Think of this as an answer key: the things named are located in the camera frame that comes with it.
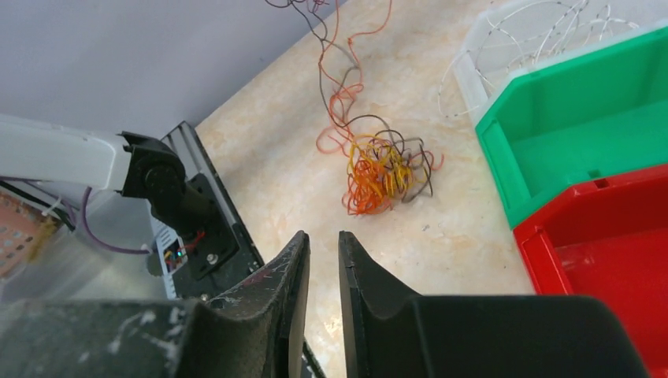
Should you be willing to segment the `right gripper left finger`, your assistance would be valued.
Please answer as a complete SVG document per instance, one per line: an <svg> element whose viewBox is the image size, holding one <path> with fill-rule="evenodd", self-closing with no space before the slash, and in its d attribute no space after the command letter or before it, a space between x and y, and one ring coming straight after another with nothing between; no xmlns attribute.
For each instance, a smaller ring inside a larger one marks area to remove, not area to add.
<svg viewBox="0 0 668 378"><path fill-rule="evenodd" d="M24 300L1 308L4 377L297 377L310 239L203 301Z"/></svg>

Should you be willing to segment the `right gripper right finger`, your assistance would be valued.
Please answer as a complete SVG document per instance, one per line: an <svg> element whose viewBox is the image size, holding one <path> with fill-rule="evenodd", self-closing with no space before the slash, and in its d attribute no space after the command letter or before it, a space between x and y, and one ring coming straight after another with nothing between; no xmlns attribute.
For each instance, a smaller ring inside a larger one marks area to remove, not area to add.
<svg viewBox="0 0 668 378"><path fill-rule="evenodd" d="M615 315L572 295L421 295L338 242L349 377L646 377Z"/></svg>

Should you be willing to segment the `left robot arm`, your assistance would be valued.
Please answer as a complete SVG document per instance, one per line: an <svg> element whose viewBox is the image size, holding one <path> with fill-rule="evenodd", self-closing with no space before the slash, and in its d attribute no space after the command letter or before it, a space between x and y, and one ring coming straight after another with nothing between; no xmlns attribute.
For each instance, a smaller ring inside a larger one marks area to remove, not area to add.
<svg viewBox="0 0 668 378"><path fill-rule="evenodd" d="M2 115L1 174L146 199L154 217L181 235L195 234L217 215L214 204L187 182L175 152L131 132L86 132Z"/></svg>

